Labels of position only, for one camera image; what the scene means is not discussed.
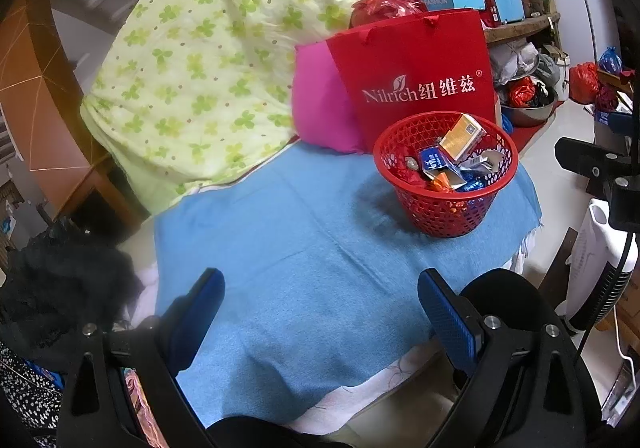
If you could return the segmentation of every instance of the basket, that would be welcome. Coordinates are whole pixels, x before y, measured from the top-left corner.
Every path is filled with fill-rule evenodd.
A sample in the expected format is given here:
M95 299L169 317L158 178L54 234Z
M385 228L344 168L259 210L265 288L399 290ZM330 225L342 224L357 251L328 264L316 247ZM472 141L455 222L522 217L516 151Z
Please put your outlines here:
M411 186L389 171L398 157L398 145L423 150L436 143L458 121L460 112L434 111L419 113L392 124L380 134L373 148L378 171L396 190L396 195L410 220L432 237L460 237L473 231L494 201L496 193L505 187L516 173L518 152L511 138L494 123L476 118L486 131L471 156L493 148L504 153L497 173L485 177L488 186L467 193L441 193Z

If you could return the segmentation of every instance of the white bucket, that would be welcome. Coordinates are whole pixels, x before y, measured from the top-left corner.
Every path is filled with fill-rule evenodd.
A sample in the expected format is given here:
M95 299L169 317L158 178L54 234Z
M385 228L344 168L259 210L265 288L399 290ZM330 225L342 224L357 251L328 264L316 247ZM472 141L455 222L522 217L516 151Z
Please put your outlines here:
M560 67L560 79L555 86L556 93L559 100L566 101L569 99L569 67L571 66L571 60L569 56L566 56L558 58L556 63Z

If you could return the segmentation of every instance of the pink pillow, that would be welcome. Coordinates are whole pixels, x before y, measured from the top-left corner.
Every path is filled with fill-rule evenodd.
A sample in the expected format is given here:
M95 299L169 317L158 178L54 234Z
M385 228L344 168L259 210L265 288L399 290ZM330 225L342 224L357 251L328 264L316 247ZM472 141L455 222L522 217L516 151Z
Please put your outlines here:
M364 153L351 99L326 42L296 46L291 106L302 141L338 152Z

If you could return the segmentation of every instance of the black fluffy object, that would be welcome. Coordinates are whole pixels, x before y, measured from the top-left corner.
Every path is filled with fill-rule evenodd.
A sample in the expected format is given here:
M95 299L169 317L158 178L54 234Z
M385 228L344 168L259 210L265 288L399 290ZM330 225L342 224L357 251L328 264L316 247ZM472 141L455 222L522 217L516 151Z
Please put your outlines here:
M141 290L128 255L61 219L9 251L0 339L22 358L66 374L82 327L111 330Z

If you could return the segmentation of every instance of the white cable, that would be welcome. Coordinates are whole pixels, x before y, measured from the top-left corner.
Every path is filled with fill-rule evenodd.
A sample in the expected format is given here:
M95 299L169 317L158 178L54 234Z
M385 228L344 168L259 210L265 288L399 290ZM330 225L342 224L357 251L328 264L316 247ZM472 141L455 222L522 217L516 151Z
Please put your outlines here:
M636 384L636 368L634 367L634 361L629 357L625 356L622 353L622 349L620 348L620 332L618 331L618 315L616 314L616 306L613 306L613 321L616 323L616 346L618 347L618 354L623 360L626 360L631 365L631 377L634 378L634 392L638 388Z

